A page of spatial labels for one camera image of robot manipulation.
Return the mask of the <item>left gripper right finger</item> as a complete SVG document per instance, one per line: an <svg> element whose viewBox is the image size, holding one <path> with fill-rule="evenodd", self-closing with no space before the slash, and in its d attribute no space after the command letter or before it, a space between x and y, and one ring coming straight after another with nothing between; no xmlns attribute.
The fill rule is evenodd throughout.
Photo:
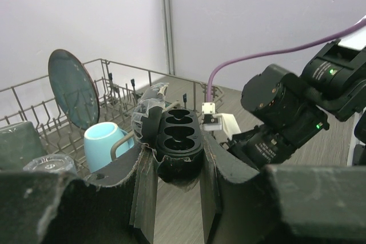
<svg viewBox="0 0 366 244"><path fill-rule="evenodd" d="M364 243L365 168L257 171L202 136L205 243Z"/></svg>

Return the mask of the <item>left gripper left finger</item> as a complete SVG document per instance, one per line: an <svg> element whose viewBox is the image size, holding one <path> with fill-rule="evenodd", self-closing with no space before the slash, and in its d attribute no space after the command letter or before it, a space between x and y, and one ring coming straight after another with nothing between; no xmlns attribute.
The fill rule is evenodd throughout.
<svg viewBox="0 0 366 244"><path fill-rule="evenodd" d="M1 242L153 243L155 166L137 145L86 179L2 172Z"/></svg>

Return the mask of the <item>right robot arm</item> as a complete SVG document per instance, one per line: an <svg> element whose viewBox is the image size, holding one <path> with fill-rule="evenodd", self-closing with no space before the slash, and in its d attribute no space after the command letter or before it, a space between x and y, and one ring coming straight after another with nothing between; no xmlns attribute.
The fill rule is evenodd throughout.
<svg viewBox="0 0 366 244"><path fill-rule="evenodd" d="M329 39L300 75L269 65L241 93L242 107L261 121L234 134L228 151L254 169L283 163L329 129L328 116L347 121L365 108L365 20Z"/></svg>

